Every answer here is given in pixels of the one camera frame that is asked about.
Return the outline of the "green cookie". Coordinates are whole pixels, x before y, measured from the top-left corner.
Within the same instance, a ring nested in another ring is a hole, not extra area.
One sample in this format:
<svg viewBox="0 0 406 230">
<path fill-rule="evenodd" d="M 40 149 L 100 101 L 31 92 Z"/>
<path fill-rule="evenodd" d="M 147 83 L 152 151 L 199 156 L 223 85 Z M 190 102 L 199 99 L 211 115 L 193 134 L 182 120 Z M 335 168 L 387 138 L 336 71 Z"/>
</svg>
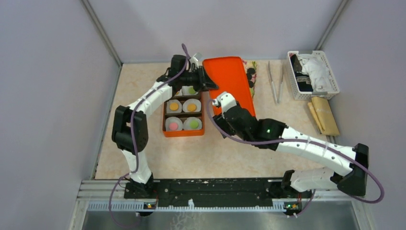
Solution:
<svg viewBox="0 0 406 230">
<path fill-rule="evenodd" d="M 195 89 L 194 89 L 193 87 L 189 87 L 189 88 L 187 89 L 187 93 L 188 93 L 189 95 L 196 95 L 196 94 L 197 94 L 197 92 L 195 91 Z"/>
<path fill-rule="evenodd" d="M 189 122 L 189 128 L 190 129 L 198 129 L 199 128 L 199 122 L 197 120 L 191 120 Z"/>
</svg>

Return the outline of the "orange box lid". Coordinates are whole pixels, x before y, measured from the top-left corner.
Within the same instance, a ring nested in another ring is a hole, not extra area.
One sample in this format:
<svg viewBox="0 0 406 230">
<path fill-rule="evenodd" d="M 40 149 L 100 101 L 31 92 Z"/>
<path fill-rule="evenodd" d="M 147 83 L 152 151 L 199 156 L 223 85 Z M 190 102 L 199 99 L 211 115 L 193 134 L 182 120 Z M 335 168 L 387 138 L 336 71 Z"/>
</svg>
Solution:
<svg viewBox="0 0 406 230">
<path fill-rule="evenodd" d="M 209 91 L 211 99 L 215 99 L 223 92 L 228 92 L 233 95 L 242 108 L 247 109 L 252 116 L 256 116 L 245 67 L 240 57 L 205 59 L 203 68 L 210 79 L 219 87 L 217 90 Z"/>
</svg>

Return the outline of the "orange compartment box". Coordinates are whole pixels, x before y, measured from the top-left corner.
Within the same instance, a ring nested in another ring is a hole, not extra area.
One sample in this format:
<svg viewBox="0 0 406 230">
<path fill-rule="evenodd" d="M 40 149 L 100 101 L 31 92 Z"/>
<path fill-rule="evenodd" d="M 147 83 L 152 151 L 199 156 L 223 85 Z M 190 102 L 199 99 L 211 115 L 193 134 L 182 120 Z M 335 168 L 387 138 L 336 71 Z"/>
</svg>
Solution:
<svg viewBox="0 0 406 230">
<path fill-rule="evenodd" d="M 166 102 L 169 100 L 179 100 L 182 104 L 188 100 L 188 99 L 198 99 L 201 104 L 202 104 L 202 109 L 201 112 L 197 112 L 197 113 L 185 113 L 185 112 L 181 112 L 181 113 L 172 113 L 172 114 L 167 114 L 166 113 Z M 197 95 L 192 95 L 192 96 L 174 96 L 172 99 L 169 99 L 166 102 L 164 102 L 163 105 L 163 124 L 162 124 L 162 132 L 164 134 L 165 137 L 167 138 L 175 138 L 175 137 L 192 137 L 192 136 L 202 136 L 205 133 L 204 130 L 204 116 L 203 116 L 203 97 L 202 97 L 202 93 L 198 92 Z M 165 130 L 165 120 L 168 117 L 178 117 L 181 119 L 182 122 L 184 122 L 188 117 L 197 117 L 199 119 L 201 119 L 203 127 L 201 130 L 182 130 L 182 131 L 166 131 Z"/>
</svg>

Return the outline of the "floral tray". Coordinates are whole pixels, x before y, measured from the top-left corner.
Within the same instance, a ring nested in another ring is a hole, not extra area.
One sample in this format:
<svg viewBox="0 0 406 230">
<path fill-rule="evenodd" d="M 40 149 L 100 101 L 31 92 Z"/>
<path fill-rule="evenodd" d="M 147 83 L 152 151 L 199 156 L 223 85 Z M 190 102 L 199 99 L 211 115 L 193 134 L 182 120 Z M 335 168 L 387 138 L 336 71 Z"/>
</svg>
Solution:
<svg viewBox="0 0 406 230">
<path fill-rule="evenodd" d="M 247 61 L 244 59 L 242 60 L 242 63 L 244 65 L 246 74 L 247 74 L 248 68 L 254 68 L 256 70 L 256 74 L 252 75 L 252 79 L 251 79 L 251 81 L 254 82 L 254 87 L 253 88 L 249 87 L 251 98 L 253 98 L 255 95 L 255 87 L 256 87 L 255 85 L 256 85 L 256 80 L 257 80 L 258 63 L 256 61 Z"/>
</svg>

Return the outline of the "pink cookie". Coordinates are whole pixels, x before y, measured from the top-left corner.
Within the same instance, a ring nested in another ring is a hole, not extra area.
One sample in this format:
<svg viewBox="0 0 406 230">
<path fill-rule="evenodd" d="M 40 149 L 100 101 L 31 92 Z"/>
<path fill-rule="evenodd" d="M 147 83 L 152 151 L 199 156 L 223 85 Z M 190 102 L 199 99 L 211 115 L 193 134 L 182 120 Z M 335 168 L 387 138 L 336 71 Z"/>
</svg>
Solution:
<svg viewBox="0 0 406 230">
<path fill-rule="evenodd" d="M 168 125 L 168 129 L 172 130 L 172 131 L 176 131 L 176 130 L 178 130 L 178 128 L 179 128 L 179 125 L 176 122 L 171 122 Z"/>
</svg>

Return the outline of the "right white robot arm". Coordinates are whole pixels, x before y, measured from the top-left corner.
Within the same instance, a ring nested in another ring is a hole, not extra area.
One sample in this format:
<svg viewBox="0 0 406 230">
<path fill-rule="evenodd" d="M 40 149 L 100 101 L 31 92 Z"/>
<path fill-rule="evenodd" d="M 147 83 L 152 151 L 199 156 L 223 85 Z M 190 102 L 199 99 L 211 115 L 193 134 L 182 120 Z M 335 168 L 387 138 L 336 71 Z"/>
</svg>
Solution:
<svg viewBox="0 0 406 230">
<path fill-rule="evenodd" d="M 336 145 L 311 137 L 274 119 L 257 119 L 234 96 L 223 92 L 211 104 L 220 110 L 212 122 L 225 138 L 259 149 L 294 154 L 322 165 L 322 168 L 285 172 L 281 192 L 294 197 L 313 189 L 338 189 L 350 196 L 366 194 L 369 147 Z"/>
</svg>

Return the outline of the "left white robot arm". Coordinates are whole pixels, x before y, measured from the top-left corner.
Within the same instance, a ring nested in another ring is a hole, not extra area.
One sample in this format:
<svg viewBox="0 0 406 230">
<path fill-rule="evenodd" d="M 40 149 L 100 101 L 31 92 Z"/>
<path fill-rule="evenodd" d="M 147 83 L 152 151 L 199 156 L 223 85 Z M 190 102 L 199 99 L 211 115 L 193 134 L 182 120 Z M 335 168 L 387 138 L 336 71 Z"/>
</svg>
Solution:
<svg viewBox="0 0 406 230">
<path fill-rule="evenodd" d="M 135 192 L 142 198 L 153 194 L 154 186 L 148 182 L 152 172 L 144 153 L 148 142 L 147 119 L 186 86 L 196 92 L 217 90 L 199 62 L 201 54 L 192 57 L 174 55 L 170 67 L 157 78 L 150 89 L 128 106 L 118 106 L 114 113 L 112 141 L 117 145 L 129 166 L 129 178 L 136 182 Z"/>
</svg>

